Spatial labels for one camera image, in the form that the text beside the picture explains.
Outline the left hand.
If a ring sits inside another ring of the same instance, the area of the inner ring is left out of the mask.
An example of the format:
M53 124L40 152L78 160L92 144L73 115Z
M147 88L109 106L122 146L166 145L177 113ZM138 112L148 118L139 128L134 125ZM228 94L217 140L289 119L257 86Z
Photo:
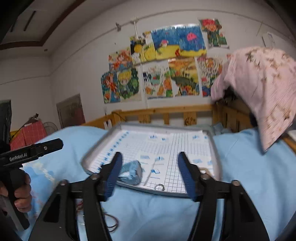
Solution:
M22 180L24 185L20 186L14 191L16 198L15 206L21 213L27 213L32 209L32 195L31 195L31 178L28 173L21 170Z

